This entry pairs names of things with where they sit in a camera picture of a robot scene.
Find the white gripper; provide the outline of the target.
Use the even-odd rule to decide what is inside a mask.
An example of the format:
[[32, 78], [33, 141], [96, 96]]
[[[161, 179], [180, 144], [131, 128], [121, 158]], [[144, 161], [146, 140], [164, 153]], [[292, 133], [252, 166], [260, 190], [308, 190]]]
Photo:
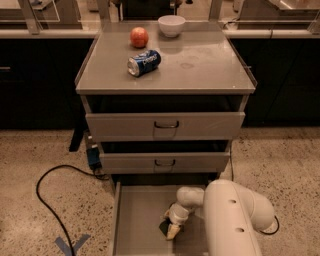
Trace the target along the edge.
[[171, 223], [168, 226], [166, 239], [173, 240], [181, 231], [182, 225], [188, 220], [189, 210], [178, 203], [173, 203], [168, 210], [163, 214], [163, 219], [170, 219]]

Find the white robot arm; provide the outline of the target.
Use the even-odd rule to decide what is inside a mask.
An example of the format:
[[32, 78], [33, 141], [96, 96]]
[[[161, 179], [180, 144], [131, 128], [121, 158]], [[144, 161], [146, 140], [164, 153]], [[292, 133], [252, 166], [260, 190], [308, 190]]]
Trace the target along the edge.
[[166, 239], [173, 240], [198, 208], [203, 209], [209, 256], [262, 256], [254, 232], [273, 224], [275, 210], [268, 198], [224, 179], [205, 189], [181, 187], [165, 212]]

